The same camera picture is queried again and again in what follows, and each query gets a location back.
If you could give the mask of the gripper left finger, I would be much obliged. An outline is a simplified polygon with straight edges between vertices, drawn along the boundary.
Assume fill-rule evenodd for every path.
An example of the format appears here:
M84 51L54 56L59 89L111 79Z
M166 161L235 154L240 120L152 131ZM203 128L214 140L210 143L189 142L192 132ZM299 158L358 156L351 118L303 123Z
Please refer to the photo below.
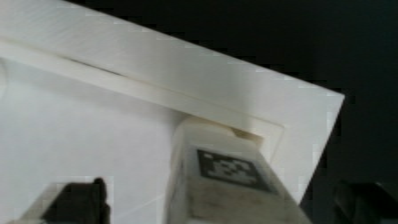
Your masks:
M70 183L41 216L47 224L111 224L107 184L102 178L91 183Z

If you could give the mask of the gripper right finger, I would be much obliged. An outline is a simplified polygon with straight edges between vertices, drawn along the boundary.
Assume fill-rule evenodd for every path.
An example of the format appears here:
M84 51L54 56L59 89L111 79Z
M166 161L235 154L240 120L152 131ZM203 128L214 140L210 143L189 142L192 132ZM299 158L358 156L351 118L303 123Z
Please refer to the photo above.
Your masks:
M398 224L398 183L340 182L333 224Z

